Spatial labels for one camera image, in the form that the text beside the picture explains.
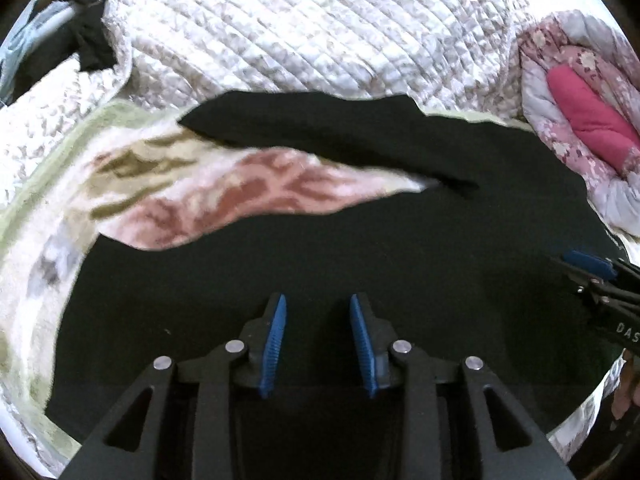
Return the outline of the person right hand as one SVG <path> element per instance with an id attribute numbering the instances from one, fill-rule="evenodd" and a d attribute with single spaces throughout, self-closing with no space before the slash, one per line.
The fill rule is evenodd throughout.
<path id="1" fill-rule="evenodd" d="M 620 383 L 614 391 L 612 415 L 620 420 L 634 406 L 640 405 L 640 372 L 639 358 L 629 350 L 623 353 L 625 364 L 620 372 Z"/>

